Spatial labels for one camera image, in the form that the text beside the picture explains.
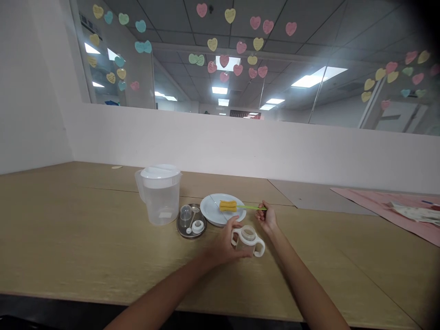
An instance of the pink mat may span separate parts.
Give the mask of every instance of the pink mat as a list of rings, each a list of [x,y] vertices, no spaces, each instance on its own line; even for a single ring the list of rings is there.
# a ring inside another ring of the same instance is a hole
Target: pink mat
[[[436,204],[440,204],[439,197],[432,196],[415,196],[415,195],[401,195],[385,192],[361,191],[343,188],[331,188],[335,193],[354,201],[370,211],[384,217],[389,222],[410,231],[411,233],[420,236],[428,242],[440,247],[440,227],[426,222],[416,222],[408,219],[393,211],[388,205],[389,202],[398,202],[405,206],[419,207],[429,209],[430,205],[423,203],[422,200],[427,200]]]

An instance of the wall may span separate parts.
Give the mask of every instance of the wall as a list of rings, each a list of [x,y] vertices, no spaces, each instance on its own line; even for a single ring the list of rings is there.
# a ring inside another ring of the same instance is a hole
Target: wall
[[[72,161],[27,1],[0,2],[0,174]]]

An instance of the ceiling light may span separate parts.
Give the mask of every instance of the ceiling light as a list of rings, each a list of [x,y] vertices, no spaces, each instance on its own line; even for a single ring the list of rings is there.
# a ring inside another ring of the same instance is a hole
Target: ceiling light
[[[219,99],[219,105],[228,106],[229,100],[228,99]]]
[[[269,101],[267,101],[266,103],[272,103],[272,104],[280,104],[281,102],[284,102],[285,100],[283,99],[270,99]]]
[[[212,93],[214,94],[228,94],[228,89],[225,87],[212,87]]]
[[[309,88],[309,87],[312,87],[312,86],[320,83],[321,81],[329,80],[330,78],[332,78],[332,77],[334,77],[344,71],[347,71],[347,69],[337,68],[337,67],[332,67],[332,66],[328,66],[327,70],[325,68],[326,67],[323,66],[322,68],[320,68],[318,71],[316,71],[312,75],[302,77],[300,80],[293,83],[292,86],[293,87],[307,87],[307,88]]]
[[[217,65],[217,70],[220,71],[234,71],[234,65],[240,65],[240,58],[239,57],[230,57],[228,65],[226,67],[222,67],[220,64],[220,56],[215,57],[215,64]]]
[[[100,54],[100,52],[98,52],[95,48],[93,48],[89,44],[84,43],[84,46],[86,46],[86,52],[88,52],[89,54]]]
[[[260,108],[260,110],[270,110],[270,109],[272,109],[273,107],[274,107],[273,104],[265,104],[265,105],[263,105],[263,106]]]

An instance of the plastic pitcher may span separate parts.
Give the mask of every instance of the plastic pitcher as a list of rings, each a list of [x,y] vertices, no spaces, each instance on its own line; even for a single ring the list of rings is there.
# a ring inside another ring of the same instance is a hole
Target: plastic pitcher
[[[137,188],[153,225],[166,225],[179,215],[182,174],[174,165],[154,165],[135,173]]]

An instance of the wooden table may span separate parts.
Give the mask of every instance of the wooden table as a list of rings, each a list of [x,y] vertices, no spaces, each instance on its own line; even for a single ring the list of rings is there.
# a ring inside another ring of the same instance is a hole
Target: wooden table
[[[217,235],[219,229],[209,225],[190,241],[177,233],[175,222],[152,226],[138,193],[130,190],[134,168],[90,174],[105,167],[67,163],[0,176],[0,292],[130,304]],[[204,195],[226,187],[242,199],[267,193],[261,179],[202,176],[209,187],[188,183],[183,191]],[[242,187],[246,182],[254,191]],[[280,227],[351,326],[427,327],[437,247],[377,216],[300,210],[282,205],[276,192],[267,196],[280,201]],[[180,204],[200,203],[204,196],[197,197],[181,197]],[[268,243],[252,212],[243,221]],[[261,258],[208,274],[179,309],[301,321],[267,245]]]

